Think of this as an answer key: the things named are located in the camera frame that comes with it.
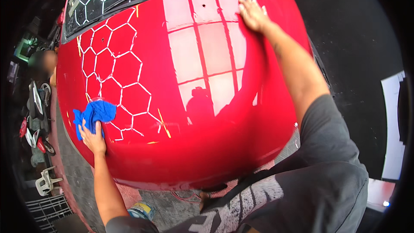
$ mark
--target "blue microfiber cloth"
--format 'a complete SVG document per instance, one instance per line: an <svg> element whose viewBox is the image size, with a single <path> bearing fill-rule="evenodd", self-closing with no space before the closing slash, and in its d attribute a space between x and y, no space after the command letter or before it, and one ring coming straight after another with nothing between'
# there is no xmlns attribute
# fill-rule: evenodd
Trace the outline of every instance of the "blue microfiber cloth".
<svg viewBox="0 0 414 233"><path fill-rule="evenodd" d="M76 126L76 135L79 140L82 140L82 137L80 136L79 127L82 126L82 121L85 119L85 127L91 131L91 133L96 134L96 127L95 123L96 121L101 122L110 122L115 118L116 114L116 106L109 102L105 101L95 101L90 102L86 106L86 109L84 112L81 112L79 110L73 109L73 113L75 114L75 120L73 123ZM104 130L102 130L102 137L105 138Z"/></svg>

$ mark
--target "metal grate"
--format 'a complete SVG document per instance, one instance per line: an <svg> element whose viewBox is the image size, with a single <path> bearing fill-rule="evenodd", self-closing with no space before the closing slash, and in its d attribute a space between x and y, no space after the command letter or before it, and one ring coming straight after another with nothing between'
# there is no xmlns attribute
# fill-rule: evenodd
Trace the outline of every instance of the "metal grate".
<svg viewBox="0 0 414 233"><path fill-rule="evenodd" d="M26 206L44 233L58 233L52 222L73 214L64 194L26 202Z"/></svg>

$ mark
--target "white plastic chair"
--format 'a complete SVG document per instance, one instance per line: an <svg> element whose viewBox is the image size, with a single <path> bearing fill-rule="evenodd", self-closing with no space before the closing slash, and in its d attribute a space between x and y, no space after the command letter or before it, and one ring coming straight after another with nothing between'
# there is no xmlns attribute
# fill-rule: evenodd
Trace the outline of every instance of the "white plastic chair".
<svg viewBox="0 0 414 233"><path fill-rule="evenodd" d="M43 170L40 174L42 175L41 178L36 180L36 189L37 192L40 194L40 196L46 196L51 190L53 189L61 189L61 186L53 186L53 183L60 182L63 180L63 178L56 178L52 179L49 176L49 170L55 168L56 166L52 166L50 168L46 168Z"/></svg>

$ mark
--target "car hood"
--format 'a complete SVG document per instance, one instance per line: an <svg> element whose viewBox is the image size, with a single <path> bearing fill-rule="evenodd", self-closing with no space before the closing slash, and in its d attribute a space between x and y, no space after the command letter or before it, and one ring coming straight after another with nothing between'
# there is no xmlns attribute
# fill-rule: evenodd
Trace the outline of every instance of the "car hood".
<svg viewBox="0 0 414 233"><path fill-rule="evenodd" d="M258 2L310 52L294 0ZM58 57L63 121L92 165L72 110L98 100L117 106L103 128L111 174L122 184L225 182L275 158L295 129L272 47L243 24L238 0L149 0L62 45Z"/></svg>

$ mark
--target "motorcycle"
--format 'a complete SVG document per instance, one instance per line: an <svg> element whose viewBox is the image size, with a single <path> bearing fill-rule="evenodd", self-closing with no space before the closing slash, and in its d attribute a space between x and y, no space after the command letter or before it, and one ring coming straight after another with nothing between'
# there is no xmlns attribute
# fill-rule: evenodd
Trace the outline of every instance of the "motorcycle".
<svg viewBox="0 0 414 233"><path fill-rule="evenodd" d="M25 137L29 146L38 148L50 156L56 154L55 149L48 141L50 119L47 117L46 107L49 106L51 88L43 83L38 90L35 81L29 85L29 99L27 101L27 115L20 126L19 137Z"/></svg>

